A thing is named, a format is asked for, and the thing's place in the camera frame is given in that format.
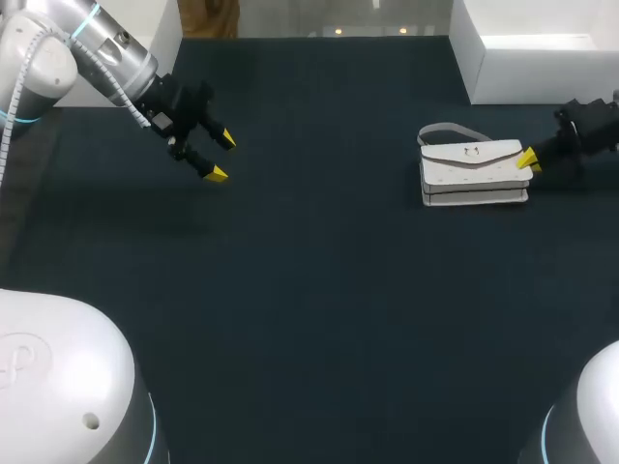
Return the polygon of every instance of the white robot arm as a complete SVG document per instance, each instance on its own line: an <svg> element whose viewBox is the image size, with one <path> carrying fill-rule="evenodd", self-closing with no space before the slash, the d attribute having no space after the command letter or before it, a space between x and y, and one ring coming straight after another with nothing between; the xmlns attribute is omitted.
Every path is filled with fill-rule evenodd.
<svg viewBox="0 0 619 464"><path fill-rule="evenodd" d="M157 59L92 0L0 0L0 185L20 136L81 74L205 179L225 174L187 143L213 92L157 76ZM126 339L87 304L0 289L0 463L168 464L154 403Z"/></svg>
<svg viewBox="0 0 619 464"><path fill-rule="evenodd" d="M167 140L176 160L222 182L227 175L188 143L198 125L223 149L236 144L209 115L213 91L192 92L174 77L157 76L156 57L93 0L0 0L0 182L12 136L35 124L81 74L126 106L142 127Z"/></svg>

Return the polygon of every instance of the white panel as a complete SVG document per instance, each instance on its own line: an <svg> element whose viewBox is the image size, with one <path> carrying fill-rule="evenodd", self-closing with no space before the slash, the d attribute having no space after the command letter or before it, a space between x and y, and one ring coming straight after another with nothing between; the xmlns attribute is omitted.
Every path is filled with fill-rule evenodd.
<svg viewBox="0 0 619 464"><path fill-rule="evenodd" d="M473 101L477 79L486 55L486 48L471 21L464 0L456 0L454 4L449 39L454 49L466 92Z"/></svg>
<svg viewBox="0 0 619 464"><path fill-rule="evenodd" d="M601 0L465 0L481 35L589 33Z"/></svg>

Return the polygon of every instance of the dark blue table surface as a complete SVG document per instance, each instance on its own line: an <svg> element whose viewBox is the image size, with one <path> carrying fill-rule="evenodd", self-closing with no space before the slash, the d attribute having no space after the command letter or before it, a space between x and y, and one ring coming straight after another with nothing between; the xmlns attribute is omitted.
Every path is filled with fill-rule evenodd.
<svg viewBox="0 0 619 464"><path fill-rule="evenodd" d="M118 324L174 464L516 462L619 338L618 169L423 208L421 126L555 131L550 107L471 107L445 38L185 42L175 72L216 88L239 149L194 144L230 182L124 111L66 110L2 285Z"/></svg>

